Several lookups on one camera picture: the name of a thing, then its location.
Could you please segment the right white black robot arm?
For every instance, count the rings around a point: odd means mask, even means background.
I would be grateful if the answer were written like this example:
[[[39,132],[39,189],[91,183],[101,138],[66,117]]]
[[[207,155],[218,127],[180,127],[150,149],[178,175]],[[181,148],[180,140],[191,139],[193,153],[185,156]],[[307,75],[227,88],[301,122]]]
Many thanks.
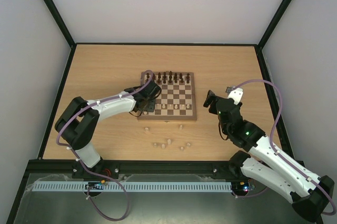
[[[230,159],[230,173],[257,180],[285,198],[306,221],[315,223],[333,196],[334,181],[306,169],[275,145],[256,124],[244,120],[241,89],[226,98],[208,91],[204,107],[219,120],[220,136],[240,148]]]

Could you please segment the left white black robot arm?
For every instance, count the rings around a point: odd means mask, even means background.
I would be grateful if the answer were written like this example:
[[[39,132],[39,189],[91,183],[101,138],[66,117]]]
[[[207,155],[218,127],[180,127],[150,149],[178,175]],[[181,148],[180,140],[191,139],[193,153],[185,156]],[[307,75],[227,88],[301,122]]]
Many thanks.
[[[151,80],[102,99],[76,97],[55,123],[56,143],[70,149],[87,168],[93,168],[102,160],[91,143],[97,124],[121,113],[143,111],[160,93],[160,86]]]

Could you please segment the wooden chess board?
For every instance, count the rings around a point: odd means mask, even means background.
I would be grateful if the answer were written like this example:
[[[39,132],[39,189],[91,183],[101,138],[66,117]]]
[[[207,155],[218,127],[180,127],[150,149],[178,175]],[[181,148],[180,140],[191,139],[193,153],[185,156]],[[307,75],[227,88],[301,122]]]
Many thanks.
[[[153,80],[157,83],[158,73]],[[163,83],[163,72],[161,73],[161,83],[158,84],[161,88],[161,94],[155,101],[155,110],[147,112],[147,115],[140,113],[138,120],[161,120],[161,121],[196,121],[196,99],[195,99],[195,81],[193,72],[173,72],[172,83],[169,83],[169,71],[166,71],[166,84]],[[175,73],[177,73],[178,82],[174,82]],[[184,83],[180,83],[180,73],[184,76]],[[186,75],[190,73],[190,82],[186,82]],[[156,109],[156,104],[160,104],[161,108]]]

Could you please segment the metal front plate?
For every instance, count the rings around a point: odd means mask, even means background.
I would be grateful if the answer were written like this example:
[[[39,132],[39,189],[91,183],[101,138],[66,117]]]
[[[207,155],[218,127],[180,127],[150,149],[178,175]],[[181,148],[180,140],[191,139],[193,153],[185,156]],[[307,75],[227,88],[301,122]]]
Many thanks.
[[[30,175],[15,223],[304,223],[273,191],[236,199],[225,192],[35,192],[40,181],[64,174]]]

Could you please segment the black aluminium mounting rail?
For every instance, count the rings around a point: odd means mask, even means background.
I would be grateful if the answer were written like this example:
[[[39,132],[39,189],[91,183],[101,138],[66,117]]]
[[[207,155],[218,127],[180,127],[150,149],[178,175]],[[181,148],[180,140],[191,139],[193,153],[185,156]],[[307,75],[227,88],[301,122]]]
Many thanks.
[[[121,175],[198,175],[226,181],[239,181],[230,171],[228,161],[122,161],[103,160],[90,171],[117,179]],[[71,174],[73,178],[89,180],[87,173],[75,160],[33,159],[27,164],[24,175]]]

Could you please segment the black enclosure frame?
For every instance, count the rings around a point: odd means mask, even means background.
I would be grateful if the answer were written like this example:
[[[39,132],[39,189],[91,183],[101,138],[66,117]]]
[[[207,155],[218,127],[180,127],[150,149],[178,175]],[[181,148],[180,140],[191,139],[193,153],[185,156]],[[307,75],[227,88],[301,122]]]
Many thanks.
[[[48,10],[50,11],[52,17],[54,18],[54,20],[56,21],[56,24],[58,25],[58,27],[60,28],[62,34],[65,36],[66,41],[68,42],[71,51],[69,53],[68,59],[67,59],[67,63],[65,66],[65,70],[63,72],[62,75],[62,79],[61,79],[61,83],[60,86],[58,88],[57,91],[57,95],[54,101],[54,105],[53,105],[53,109],[50,115],[50,120],[53,120],[55,118],[56,115],[56,109],[60,103],[61,100],[61,95],[62,92],[64,90],[64,86],[65,86],[65,82],[66,79],[68,77],[68,72],[70,70],[71,67],[71,63],[75,54],[75,50],[76,47],[78,46],[78,43],[74,42],[73,38],[71,37],[71,34],[68,31],[68,28],[66,27],[55,3],[53,2],[53,0],[43,0],[45,5],[47,6]],[[275,28],[277,27],[277,24],[279,23],[279,21],[281,20],[282,16],[284,15],[287,7],[290,5],[292,0],[282,0],[281,4],[279,5],[277,11],[275,12],[271,22],[269,23],[266,31],[264,32],[260,42],[258,44],[252,44],[251,46],[254,47],[255,49],[255,53],[257,56],[257,61],[259,63],[259,67],[260,67],[260,71],[262,74],[262,78],[264,80],[271,80],[271,75],[269,73],[269,70],[267,69],[267,65],[266,65],[266,61],[264,59],[263,53],[262,53],[262,49],[264,48],[264,46],[267,44],[267,41],[269,40],[269,38],[271,37],[272,33],[274,32]],[[270,85],[265,85],[265,90],[266,90],[266,94],[268,96],[269,99],[269,103],[270,103],[270,107],[271,107],[271,111],[273,116],[277,116],[277,111],[279,111],[280,109],[280,104],[281,104],[281,99],[279,97],[279,95],[277,95],[275,93],[275,90],[273,89],[272,86]],[[38,158],[36,159],[43,159],[42,156],[45,152],[45,148],[47,145],[47,138],[50,135],[52,129],[52,123],[51,121],[48,122],[46,130],[45,130],[45,134],[42,140],[42,144],[38,153]],[[293,151],[292,151],[292,147],[289,141],[289,137],[288,134],[286,132],[285,129],[285,125],[284,125],[284,121],[283,119],[280,117],[278,118],[278,122],[276,124],[276,129],[277,129],[277,133],[279,134],[279,139],[281,142],[281,147],[282,149],[290,156],[293,156]],[[9,213],[8,219],[7,219],[7,223],[13,223],[16,216],[17,216],[17,212],[18,212],[18,208],[19,208],[19,204],[21,202],[23,193],[24,193],[24,187],[27,184],[27,180],[28,180],[28,176],[26,177],[25,175],[23,175],[22,181],[20,183],[20,186],[18,188],[15,200],[13,202],[11,211]]]

